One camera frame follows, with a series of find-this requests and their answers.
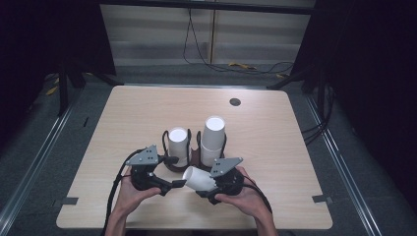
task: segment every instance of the black wire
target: black wire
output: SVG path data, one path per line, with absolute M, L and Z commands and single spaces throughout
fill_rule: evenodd
M 330 89 L 330 86 L 328 85 L 328 115 L 326 116 L 325 120 L 322 121 L 322 123 L 320 123 L 319 125 L 304 131 L 302 133 L 307 133 L 310 131 L 315 130 L 316 128 L 320 127 L 318 131 L 316 131 L 313 135 L 310 135 L 309 137 L 305 138 L 304 141 L 306 142 L 306 146 L 308 146 L 310 143 L 312 143 L 318 136 L 320 136 L 323 131 L 326 129 L 326 127 L 328 126 L 328 121 L 330 119 L 331 116 L 331 111 L 332 111 L 332 107 L 333 107 L 333 103 L 334 103 L 334 92 L 332 89 Z
M 243 187 L 247 187 L 247 188 L 251 188 L 255 191 L 257 191 L 257 193 L 261 196 L 261 199 L 263 200 L 265 206 L 267 207 L 267 209 L 269 210 L 270 213 L 272 213 L 272 207 L 270 207 L 270 203 L 267 199 L 267 196 L 264 195 L 264 193 L 261 191 L 260 188 L 255 187 L 253 185 L 247 185 L 247 184 L 243 184 Z
M 251 178 L 249 178 L 248 176 L 245 176 L 245 175 L 244 175 L 243 177 L 245 177 L 245 179 L 247 179 L 247 180 L 251 181 L 251 183 L 252 183 L 255 187 L 257 187 L 259 191 L 261 190 L 261 189 L 258 187 L 258 185 L 255 183 L 255 181 L 253 181 Z
M 101 231 L 101 234 L 100 234 L 101 236 L 105 235 L 105 231 L 107 229 L 108 218 L 110 217 L 111 207 L 113 205 L 113 199 L 114 199 L 114 195 L 116 193 L 117 186 L 119 185 L 119 182 L 122 178 L 130 176 L 130 175 L 125 175 L 125 176 L 122 175 L 122 171 L 126 166 L 126 161 L 128 161 L 130 158 L 132 158 L 132 156 L 141 152 L 142 150 L 143 149 L 135 150 L 134 152 L 132 152 L 126 158 L 126 160 L 123 162 L 122 166 L 120 167 L 119 172 L 117 173 L 116 179 L 113 181 L 113 187 L 111 188 L 111 191 L 110 191 L 110 194 L 109 194 L 108 200 L 107 200 L 107 212 L 106 212 L 106 216 L 105 216 L 104 227 L 103 227 L 103 230 Z
M 189 21 L 188 21 L 188 26 L 187 26 L 187 34 L 186 34 L 186 38 L 185 38 L 185 42 L 184 42 L 183 58 L 190 65 L 206 65 L 210 69 L 212 69 L 214 71 L 217 71 L 217 72 L 236 72 L 236 73 L 242 73 L 242 74 L 247 74 L 247 75 L 264 75 L 264 74 L 282 73 L 282 72 L 288 71 L 294 65 L 293 62 L 278 62 L 278 63 L 275 63 L 274 65 L 272 65 L 272 67 L 269 68 L 269 70 L 267 70 L 267 71 L 242 71 L 242 70 L 233 70 L 233 69 L 224 68 L 224 67 L 221 67 L 221 66 L 216 66 L 216 65 L 209 64 L 209 63 L 206 62 L 206 60 L 203 57 L 202 52 L 200 51 L 200 46 L 199 46 L 199 42 L 197 41 L 196 31 L 194 30 L 193 19 L 191 17 L 191 9 L 188 9 L 188 16 L 189 16 Z M 186 56 L 185 56 L 190 27 L 191 27 L 193 35 L 194 35 L 194 41 L 196 42 L 197 51 L 199 52 L 200 59 L 203 61 L 203 63 L 192 63 L 192 62 L 188 61 Z M 281 65 L 281 64 L 290 64 L 290 65 L 283 70 L 275 71 L 275 72 L 272 71 L 273 68 L 275 68 L 277 65 Z
M 352 2 L 352 4 L 350 5 L 350 7 L 349 7 L 349 10 L 348 10 L 348 12 L 347 12 L 347 16 L 345 16 L 345 18 L 344 18 L 344 20 L 342 21 L 342 22 L 340 22 L 339 23 L 339 29 L 341 29 L 341 31 L 340 31 L 340 33 L 338 34 L 338 37 L 337 37 L 337 39 L 336 39 L 336 42 L 335 42 L 335 46 L 334 46 L 334 48 L 337 48 L 338 47 L 338 45 L 339 45 L 339 43 L 340 43 L 340 41 L 341 41 L 341 38 L 342 38 L 342 36 L 343 36 L 343 32 L 344 32 L 344 30 L 345 30 L 345 28 L 346 28 L 346 24 L 347 24 L 347 22 L 348 22 L 348 19 L 349 19 L 349 16 L 352 14 L 352 11 L 353 11 L 353 9 L 354 9 L 354 6 L 355 6 L 355 3 L 356 3 L 356 0 L 354 0 L 353 2 Z M 310 132 L 310 131 L 312 131 L 312 130 L 314 130 L 314 129 L 316 129 L 317 127 L 321 127 L 321 129 L 318 131 L 318 132 L 316 132 L 313 136 L 311 136 L 311 137 L 308 137 L 308 138 L 306 138 L 305 139 L 305 141 L 306 140 L 308 140 L 308 139 L 311 139 L 310 141 L 308 141 L 307 143 L 306 143 L 306 146 L 307 145 L 309 145 L 313 140 L 315 140 L 322 132 L 323 132 L 323 130 L 326 128 L 326 126 L 328 125 L 328 120 L 325 122 L 325 123 L 321 123 L 321 124 L 319 124 L 319 125 L 317 125 L 317 126 L 315 126 L 315 127 L 313 127 L 313 128 L 311 128 L 311 129 L 309 129 L 309 130 L 307 130 L 307 131 L 305 131 L 305 132 L 302 132 L 302 133 L 306 133 L 306 132 Z

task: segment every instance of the black cable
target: black cable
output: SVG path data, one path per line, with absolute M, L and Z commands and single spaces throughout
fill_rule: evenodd
M 267 206 L 267 208 L 269 209 L 269 212 L 272 213 L 272 208 L 270 207 L 270 203 L 267 199 L 267 196 L 264 195 L 264 193 L 261 191 L 261 189 L 258 187 L 257 183 L 255 183 L 255 181 L 253 181 L 251 178 L 249 178 L 248 176 L 243 176 L 245 177 L 247 180 L 251 181 L 251 183 L 258 189 L 258 194 L 260 194 L 261 198 L 263 199 L 265 205 Z
M 116 179 L 113 181 L 113 187 L 111 188 L 110 195 L 108 196 L 108 200 L 107 200 L 107 212 L 106 212 L 106 215 L 105 215 L 104 227 L 103 227 L 103 230 L 101 231 L 101 234 L 100 234 L 101 236 L 105 235 L 105 231 L 107 229 L 108 217 L 110 216 L 110 213 L 111 213 L 111 207 L 113 205 L 113 199 L 114 199 L 114 195 L 116 193 L 117 186 L 119 185 L 119 182 L 120 182 L 120 180 L 122 180 L 122 178 L 130 176 L 130 175 L 126 175 L 126 176 L 122 175 L 122 171 L 126 166 L 126 161 L 128 161 L 130 158 L 132 158 L 132 156 L 141 152 L 142 150 L 143 149 L 135 150 L 134 152 L 132 152 L 126 158 L 126 160 L 123 162 L 122 166 L 120 167 L 119 172 L 117 173 Z
M 202 52 L 200 51 L 200 46 L 199 46 L 199 42 L 197 41 L 196 31 L 194 30 L 193 19 L 191 17 L 191 9 L 188 9 L 188 15 L 189 15 L 189 21 L 188 21 L 188 26 L 187 26 L 187 34 L 186 34 L 186 38 L 185 38 L 185 42 L 184 42 L 183 58 L 190 65 L 206 65 L 210 69 L 212 69 L 214 71 L 217 71 L 217 72 L 236 72 L 236 73 L 242 73 L 242 74 L 247 74 L 247 75 L 264 75 L 264 74 L 277 74 L 277 73 L 282 73 L 282 72 L 288 71 L 294 65 L 293 62 L 278 62 L 278 63 L 275 63 L 274 65 L 272 65 L 272 67 L 269 68 L 269 70 L 263 72 L 263 71 L 233 70 L 233 69 L 224 68 L 224 67 L 220 67 L 220 66 L 216 66 L 216 65 L 209 64 L 209 63 L 206 62 L 206 60 L 203 57 Z M 192 32 L 193 32 L 193 35 L 194 35 L 194 41 L 196 42 L 197 51 L 199 52 L 200 59 L 203 61 L 203 63 L 192 63 L 192 62 L 188 61 L 187 58 L 186 58 L 186 56 L 185 56 L 185 52 L 186 52 L 186 49 L 187 49 L 187 42 L 188 42 L 188 35 L 189 35 L 190 27 L 191 27 Z M 283 69 L 283 70 L 276 71 L 276 72 L 273 72 L 272 71 L 273 68 L 275 68 L 277 65 L 281 65 L 281 64 L 290 64 L 290 65 L 287 68 Z
M 326 116 L 325 120 L 323 120 L 319 125 L 317 125 L 317 126 L 311 128 L 311 129 L 308 129 L 308 130 L 302 132 L 302 133 L 307 133 L 307 132 L 313 131 L 313 130 L 315 130 L 316 128 L 319 127 L 319 130 L 318 131 L 316 131 L 313 135 L 310 135 L 309 137 L 307 137 L 307 138 L 304 139 L 304 141 L 306 142 L 306 146 L 308 146 L 319 135 L 321 135 L 322 132 L 328 126 L 328 121 L 329 121 L 330 116 L 331 116 L 331 111 L 332 111 L 333 103 L 334 103 L 334 92 L 332 91 L 332 89 L 330 89 L 330 86 L 328 85 L 328 115 Z
M 243 187 L 247 187 L 247 188 L 251 188 L 251 189 L 255 190 L 261 196 L 261 199 L 263 200 L 263 202 L 264 202 L 265 206 L 267 207 L 267 209 L 269 210 L 269 212 L 272 213 L 272 207 L 270 207 L 270 203 L 269 203 L 267 197 L 264 195 L 264 193 L 261 191 L 260 188 L 255 187 L 253 185 L 247 185 L 247 184 L 243 184 Z

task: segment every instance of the controller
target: controller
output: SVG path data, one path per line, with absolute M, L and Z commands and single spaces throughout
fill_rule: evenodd
M 201 198 L 207 198 L 213 205 L 220 203 L 220 201 L 214 198 L 216 194 L 225 194 L 229 196 L 240 194 L 243 189 L 243 181 L 245 178 L 235 167 L 242 161 L 242 157 L 215 159 L 214 165 L 210 171 L 210 178 L 215 180 L 217 188 L 211 191 L 196 191 L 196 193 Z
M 165 196 L 171 189 L 182 188 L 186 180 L 174 180 L 171 183 L 158 178 L 154 173 L 156 166 L 162 162 L 175 164 L 179 160 L 176 156 L 160 156 L 156 146 L 150 146 L 133 155 L 126 161 L 126 165 L 132 166 L 131 179 L 133 186 L 140 191 L 153 187 L 160 189 L 160 195 Z

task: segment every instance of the white paper cup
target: white paper cup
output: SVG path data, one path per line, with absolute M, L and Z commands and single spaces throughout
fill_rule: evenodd
M 209 177 L 209 173 L 194 166 L 185 170 L 183 180 L 187 180 L 185 185 L 195 191 L 211 191 L 216 188 L 215 181 Z
M 178 162 L 174 164 L 176 167 L 187 165 L 187 131 L 181 127 L 175 127 L 169 131 L 168 135 L 168 154 L 169 156 L 177 156 Z
M 210 116 L 206 120 L 205 129 L 203 130 L 202 144 L 210 150 L 218 150 L 223 147 L 224 143 L 225 122 L 219 116 Z
M 205 146 L 201 147 L 201 154 L 202 154 L 202 164 L 207 167 L 212 167 L 214 164 L 214 160 L 216 158 L 220 158 L 221 155 L 221 149 L 217 150 L 210 150 L 207 149 Z

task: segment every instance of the wooden table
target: wooden table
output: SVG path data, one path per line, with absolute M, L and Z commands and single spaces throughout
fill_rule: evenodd
M 238 98 L 239 106 L 229 100 Z M 173 127 L 191 129 L 195 136 L 210 115 L 226 122 L 225 156 L 243 157 L 240 164 L 257 181 L 273 210 L 276 228 L 328 229 L 332 220 L 288 96 L 283 91 L 232 88 L 116 87 L 113 89 L 68 197 L 62 206 L 61 228 L 101 228 L 112 181 L 134 150 L 157 145 Z M 171 181 L 181 179 L 163 164 L 154 172 Z M 213 206 L 193 190 L 173 189 L 165 197 L 145 200 L 127 221 L 143 229 L 248 229 L 254 220 L 234 206 Z

